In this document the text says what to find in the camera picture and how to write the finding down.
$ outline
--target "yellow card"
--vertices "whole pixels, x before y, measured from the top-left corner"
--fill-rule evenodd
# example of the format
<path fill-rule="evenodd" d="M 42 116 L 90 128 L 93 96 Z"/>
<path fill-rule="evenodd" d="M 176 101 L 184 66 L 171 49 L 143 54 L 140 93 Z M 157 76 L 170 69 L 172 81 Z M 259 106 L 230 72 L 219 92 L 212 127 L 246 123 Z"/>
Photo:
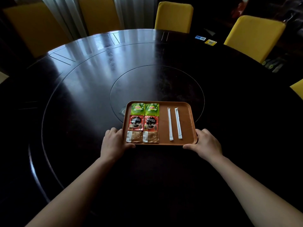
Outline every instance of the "yellow card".
<path fill-rule="evenodd" d="M 211 45 L 211 46 L 214 46 L 216 43 L 217 43 L 216 41 L 212 41 L 212 40 L 207 40 L 207 41 L 205 42 L 205 44 L 209 44 L 209 45 Z"/>

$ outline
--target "green lipton tea packet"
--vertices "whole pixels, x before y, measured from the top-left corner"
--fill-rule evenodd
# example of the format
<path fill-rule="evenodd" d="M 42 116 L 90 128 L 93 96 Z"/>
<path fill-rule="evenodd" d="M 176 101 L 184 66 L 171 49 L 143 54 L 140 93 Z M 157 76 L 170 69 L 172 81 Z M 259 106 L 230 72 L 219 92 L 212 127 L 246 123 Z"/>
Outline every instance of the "green lipton tea packet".
<path fill-rule="evenodd" d="M 147 103 L 145 105 L 145 115 L 146 116 L 160 116 L 159 114 L 159 104 L 158 103 Z"/>
<path fill-rule="evenodd" d="M 143 116 L 145 114 L 145 103 L 132 103 L 131 104 L 131 115 Z"/>

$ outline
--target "hand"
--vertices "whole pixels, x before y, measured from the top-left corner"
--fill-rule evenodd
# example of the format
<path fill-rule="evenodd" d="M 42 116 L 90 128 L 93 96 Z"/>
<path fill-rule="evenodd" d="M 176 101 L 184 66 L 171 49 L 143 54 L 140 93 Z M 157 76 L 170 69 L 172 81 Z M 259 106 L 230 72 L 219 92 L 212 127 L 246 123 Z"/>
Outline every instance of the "hand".
<path fill-rule="evenodd" d="M 221 144 L 219 141 L 207 130 L 202 131 L 196 129 L 199 141 L 197 144 L 186 144 L 184 149 L 193 150 L 206 161 L 211 161 L 219 156 L 222 156 Z"/>
<path fill-rule="evenodd" d="M 122 138 L 122 129 L 112 128 L 105 132 L 103 138 L 100 159 L 102 161 L 117 161 L 122 157 L 124 151 L 129 148 L 135 148 L 133 143 L 124 143 Z"/>

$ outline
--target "tray rim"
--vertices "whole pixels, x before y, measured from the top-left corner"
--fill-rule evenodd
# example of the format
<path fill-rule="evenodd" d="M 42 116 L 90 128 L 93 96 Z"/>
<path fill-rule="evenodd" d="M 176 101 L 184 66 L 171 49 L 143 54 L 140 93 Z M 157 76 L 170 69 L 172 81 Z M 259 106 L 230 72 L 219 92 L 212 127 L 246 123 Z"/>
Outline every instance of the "tray rim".
<path fill-rule="evenodd" d="M 187 104 L 188 106 L 189 106 L 189 108 L 190 108 L 190 116 L 191 116 L 191 118 L 192 118 L 192 121 L 194 122 L 194 127 L 193 127 L 193 129 L 194 129 L 194 133 L 196 133 L 196 128 L 195 128 L 195 121 L 194 121 L 194 118 L 193 118 L 193 116 L 192 116 L 192 110 L 191 110 L 191 106 L 189 105 L 189 103 L 187 103 L 187 102 L 177 102 L 177 101 L 146 101 L 146 100 L 136 100 L 136 101 L 129 101 L 128 103 L 127 103 L 127 105 L 126 105 L 126 108 L 128 108 L 129 107 L 129 105 L 131 105 L 132 103 L 163 103 L 163 102 L 170 102 L 170 103 L 185 103 L 185 104 Z M 124 120 L 123 120 L 123 127 L 122 127 L 122 131 L 124 131 L 124 128 L 125 128 L 125 126 L 126 126 L 126 124 L 127 124 L 128 122 L 127 122 L 127 117 L 126 117 L 126 114 L 124 115 Z M 191 143 L 191 144 L 196 144 L 198 142 L 198 136 L 195 136 L 195 139 L 194 139 L 194 142 L 193 143 Z M 161 143 L 133 143 L 133 144 L 135 144 L 135 145 L 158 145 L 158 146 L 183 146 L 183 145 L 185 145 L 185 144 L 169 144 L 169 143 L 165 143 L 165 144 L 161 144 Z"/>

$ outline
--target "person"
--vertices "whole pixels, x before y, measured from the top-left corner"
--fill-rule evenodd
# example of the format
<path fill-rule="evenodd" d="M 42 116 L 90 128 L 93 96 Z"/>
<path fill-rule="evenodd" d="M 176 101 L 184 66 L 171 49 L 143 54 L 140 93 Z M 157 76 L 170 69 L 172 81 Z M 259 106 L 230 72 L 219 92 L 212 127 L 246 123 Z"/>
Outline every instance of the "person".
<path fill-rule="evenodd" d="M 222 155 L 218 140 L 207 130 L 196 129 L 195 151 L 208 161 L 232 189 L 255 226 L 303 226 L 303 214 Z M 100 157 L 34 217 L 27 227 L 81 226 L 102 180 L 132 143 L 124 143 L 122 129 L 107 130 Z"/>

